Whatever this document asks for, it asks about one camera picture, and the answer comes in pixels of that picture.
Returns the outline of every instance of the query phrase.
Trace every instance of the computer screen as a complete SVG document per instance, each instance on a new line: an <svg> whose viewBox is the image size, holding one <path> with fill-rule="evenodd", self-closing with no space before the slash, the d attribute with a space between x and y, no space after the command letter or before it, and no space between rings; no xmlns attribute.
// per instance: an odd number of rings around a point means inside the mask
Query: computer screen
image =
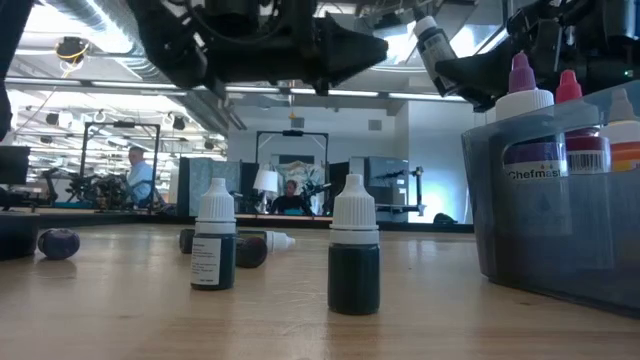
<svg viewBox="0 0 640 360"><path fill-rule="evenodd" d="M0 184L27 183L30 153L27 146L0 146Z"/></svg>

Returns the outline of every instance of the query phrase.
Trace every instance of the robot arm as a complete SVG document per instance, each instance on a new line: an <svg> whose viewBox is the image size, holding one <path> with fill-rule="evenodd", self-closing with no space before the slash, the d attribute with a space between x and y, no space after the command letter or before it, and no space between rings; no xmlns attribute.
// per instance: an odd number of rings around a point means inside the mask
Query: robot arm
<svg viewBox="0 0 640 360"><path fill-rule="evenodd" d="M520 51L527 53L539 88L555 89L560 73L573 69L585 93L592 93L638 73L632 61L640 52L635 17L635 5L625 0L538 0L509 19L509 36L495 49L438 62L436 71L455 82L476 111L507 93L511 58Z"/></svg>
<svg viewBox="0 0 640 360"><path fill-rule="evenodd" d="M149 60L183 88L204 84L221 95L227 82L301 79L326 95L386 59L384 40L314 18L314 0L267 0L274 14L262 23L258 0L171 0L181 16L160 0L127 2Z"/></svg>

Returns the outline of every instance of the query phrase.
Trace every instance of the plastic storage bin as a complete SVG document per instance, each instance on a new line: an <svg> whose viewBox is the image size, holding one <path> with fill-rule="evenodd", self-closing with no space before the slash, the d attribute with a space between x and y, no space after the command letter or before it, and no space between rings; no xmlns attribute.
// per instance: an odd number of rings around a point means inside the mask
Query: plastic storage bin
<svg viewBox="0 0 640 360"><path fill-rule="evenodd" d="M640 82L622 87L640 110ZM510 145L605 125L614 90L472 129L462 143L484 275L640 316L640 170L513 180L503 166ZM584 102L599 119L582 116Z"/></svg>

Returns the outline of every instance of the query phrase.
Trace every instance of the white bottle cap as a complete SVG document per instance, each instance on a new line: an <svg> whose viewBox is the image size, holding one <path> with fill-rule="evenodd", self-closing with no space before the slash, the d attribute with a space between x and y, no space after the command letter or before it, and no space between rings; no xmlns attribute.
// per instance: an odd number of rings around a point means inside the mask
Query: white bottle cap
<svg viewBox="0 0 640 360"><path fill-rule="evenodd" d="M600 137L606 137L611 144L640 141L640 122L618 121L600 129Z"/></svg>
<svg viewBox="0 0 640 360"><path fill-rule="evenodd" d="M285 233L267 231L267 249L269 252L287 250L296 244L296 239L290 238Z"/></svg>
<svg viewBox="0 0 640 360"><path fill-rule="evenodd" d="M525 90L505 95L496 101L496 121L553 106L553 93L547 90Z"/></svg>
<svg viewBox="0 0 640 360"><path fill-rule="evenodd" d="M609 110L609 122L635 120L633 105L629 102L627 90L616 89L611 94L611 109Z"/></svg>
<svg viewBox="0 0 640 360"><path fill-rule="evenodd" d="M336 196L333 209L334 230L376 230L376 204L362 184L362 175L347 175L344 190Z"/></svg>
<svg viewBox="0 0 640 360"><path fill-rule="evenodd" d="M416 23L416 26L413 28L413 33L416 34L416 36L420 36L423 32L437 26L438 24L433 16L425 16Z"/></svg>
<svg viewBox="0 0 640 360"><path fill-rule="evenodd" d="M235 223L233 196L229 195L225 180L213 178L211 187L200 200L198 222Z"/></svg>

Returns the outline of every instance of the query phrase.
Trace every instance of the barcode label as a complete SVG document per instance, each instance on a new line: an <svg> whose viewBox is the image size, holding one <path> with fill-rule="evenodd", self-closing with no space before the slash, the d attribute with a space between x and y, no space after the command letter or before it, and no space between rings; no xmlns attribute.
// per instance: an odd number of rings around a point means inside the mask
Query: barcode label
<svg viewBox="0 0 640 360"><path fill-rule="evenodd" d="M572 151L567 154L570 174L598 174L611 171L604 151Z"/></svg>

